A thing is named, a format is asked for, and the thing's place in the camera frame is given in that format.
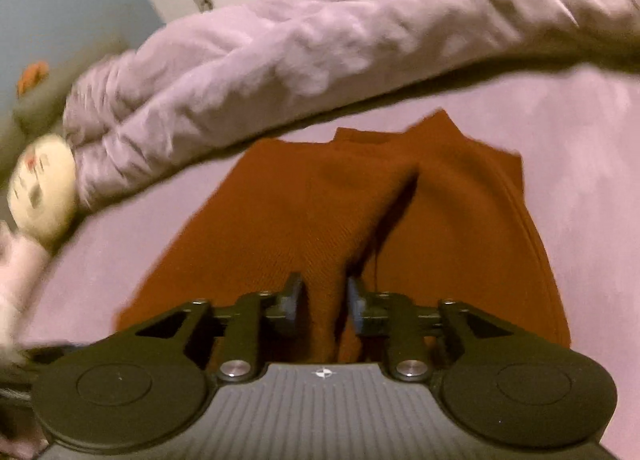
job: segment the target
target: bed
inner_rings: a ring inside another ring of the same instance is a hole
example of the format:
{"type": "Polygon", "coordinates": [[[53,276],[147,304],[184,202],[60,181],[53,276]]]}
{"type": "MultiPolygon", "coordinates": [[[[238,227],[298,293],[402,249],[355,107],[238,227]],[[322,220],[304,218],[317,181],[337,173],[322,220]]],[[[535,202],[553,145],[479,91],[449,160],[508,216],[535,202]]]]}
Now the bed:
{"type": "MultiPolygon", "coordinates": [[[[603,364],[618,387],[602,443],[632,460],[640,458],[640,67],[626,59],[473,64],[273,135],[327,142],[338,127],[399,132],[444,108],[465,135],[520,153],[572,347],[603,364]]],[[[109,335],[114,315],[240,157],[241,149],[204,160],[85,219],[47,271],[22,341],[109,335]]]]}

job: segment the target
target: blue wall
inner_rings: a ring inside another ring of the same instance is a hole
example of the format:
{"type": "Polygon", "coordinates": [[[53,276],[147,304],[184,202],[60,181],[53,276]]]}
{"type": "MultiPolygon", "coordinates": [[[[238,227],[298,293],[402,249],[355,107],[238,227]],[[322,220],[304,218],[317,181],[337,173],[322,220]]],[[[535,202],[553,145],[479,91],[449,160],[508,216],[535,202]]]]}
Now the blue wall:
{"type": "Polygon", "coordinates": [[[161,25],[148,0],[0,0],[0,115],[29,63],[44,59],[54,68],[112,33],[139,46],[161,25]]]}

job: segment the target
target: plush toy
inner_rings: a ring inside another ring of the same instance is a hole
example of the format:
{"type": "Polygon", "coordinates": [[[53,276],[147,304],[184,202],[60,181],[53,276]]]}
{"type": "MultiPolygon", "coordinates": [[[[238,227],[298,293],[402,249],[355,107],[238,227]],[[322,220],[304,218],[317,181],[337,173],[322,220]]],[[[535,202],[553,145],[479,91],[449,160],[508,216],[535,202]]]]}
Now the plush toy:
{"type": "Polygon", "coordinates": [[[30,144],[7,196],[18,231],[0,227],[0,360],[16,362],[22,312],[78,209],[76,163],[65,140],[45,135],[30,144]]]}

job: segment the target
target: metal screw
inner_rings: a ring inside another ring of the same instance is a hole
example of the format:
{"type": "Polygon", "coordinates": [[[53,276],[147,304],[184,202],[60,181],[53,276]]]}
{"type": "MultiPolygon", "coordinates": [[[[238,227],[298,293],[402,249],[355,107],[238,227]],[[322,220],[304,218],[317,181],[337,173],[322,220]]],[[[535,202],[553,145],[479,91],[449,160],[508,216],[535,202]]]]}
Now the metal screw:
{"type": "Polygon", "coordinates": [[[422,361],[408,359],[398,363],[396,370],[400,375],[405,377],[419,377],[424,375],[429,370],[429,367],[422,361]]]}
{"type": "Polygon", "coordinates": [[[227,377],[242,377],[243,375],[248,374],[250,371],[251,365],[247,361],[243,361],[240,359],[227,361],[226,363],[222,363],[222,366],[220,366],[220,372],[222,372],[227,377]]]}

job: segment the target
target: orange knit garment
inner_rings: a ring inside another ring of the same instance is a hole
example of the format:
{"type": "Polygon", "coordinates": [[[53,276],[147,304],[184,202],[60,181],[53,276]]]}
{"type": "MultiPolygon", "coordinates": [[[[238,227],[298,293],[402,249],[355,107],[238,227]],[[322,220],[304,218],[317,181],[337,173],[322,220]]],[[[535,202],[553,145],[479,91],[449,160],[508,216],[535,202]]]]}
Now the orange knit garment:
{"type": "Polygon", "coordinates": [[[339,317],[354,272],[371,290],[425,306],[462,300],[570,342],[524,205],[520,158],[466,138],[443,111],[405,133],[256,142],[146,278],[118,328],[191,299],[225,306],[279,290],[292,271],[305,280],[310,320],[298,360],[358,360],[359,341],[339,317]]]}

